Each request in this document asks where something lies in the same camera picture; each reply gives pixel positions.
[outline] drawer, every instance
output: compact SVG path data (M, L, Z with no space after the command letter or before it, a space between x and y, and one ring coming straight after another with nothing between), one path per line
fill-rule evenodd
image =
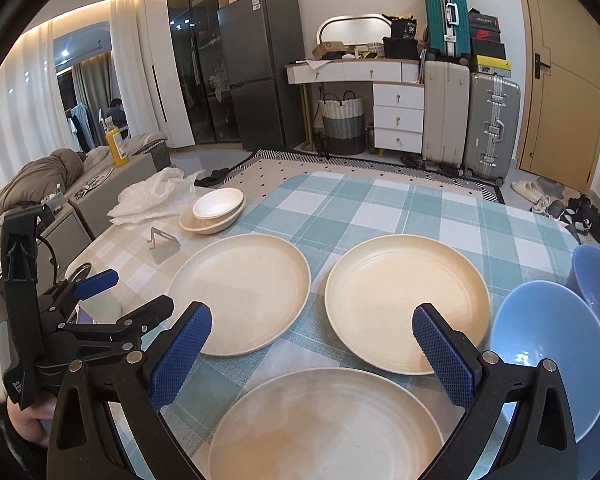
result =
M417 61L404 62L402 64L402 82L414 83L420 79L420 63Z
M46 241L51 244L58 259L58 279L61 280L69 264L89 247L91 239L84 232L74 214L62 220L55 229L45 234ZM54 282L54 268L51 264L51 253L46 245L38 245L38 293L47 290Z
M424 86L374 85L374 104L424 110Z
M422 134L375 128L376 148L399 152L422 153Z
M402 82L400 62L344 61L345 81Z
M422 133L424 110L374 106L374 126L391 130Z
M344 81L343 63L334 62L322 65L318 70L309 65L298 65L286 69L289 84L320 83L328 81Z

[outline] white plate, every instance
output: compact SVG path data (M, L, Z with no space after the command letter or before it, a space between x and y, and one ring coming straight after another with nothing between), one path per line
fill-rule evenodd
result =
M193 214L201 220L218 218L240 207L244 193L235 187L223 187L201 196L193 205Z
M241 398L211 442L212 480L416 480L442 447L398 384L347 368L283 376Z
M178 271L169 296L172 324L191 304L211 309L211 335L202 353L248 354L276 340L298 318L309 297L311 270L304 255L275 236L219 240Z
M245 204L246 201L243 200L238 209L212 220L201 220L200 218L197 218L189 205L180 215L180 227L185 231L199 235L213 235L219 233L234 224L244 209Z
M478 346L491 306L487 286L462 254L431 238L390 235L354 247L333 267L324 294L343 343L397 374L433 372L411 331L413 311L431 303Z

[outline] silver suitcase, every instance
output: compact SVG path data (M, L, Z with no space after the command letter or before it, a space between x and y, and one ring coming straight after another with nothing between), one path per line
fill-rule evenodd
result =
M497 75L471 74L464 174L495 180L509 173L518 131L520 87Z
M422 159L459 168L469 113L469 69L453 63L424 64Z

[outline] door handle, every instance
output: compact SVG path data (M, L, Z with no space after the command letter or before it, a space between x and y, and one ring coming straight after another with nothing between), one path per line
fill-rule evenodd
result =
M551 65L549 65L547 63L543 63L542 58L540 57L540 54L536 54L535 58L536 58L536 79L540 79L541 69L546 68L548 70L551 70Z

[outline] wooden door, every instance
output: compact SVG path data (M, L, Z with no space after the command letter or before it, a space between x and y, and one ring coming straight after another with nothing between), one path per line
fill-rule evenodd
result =
M578 0L528 5L533 84L520 168L585 192L600 150L600 27Z

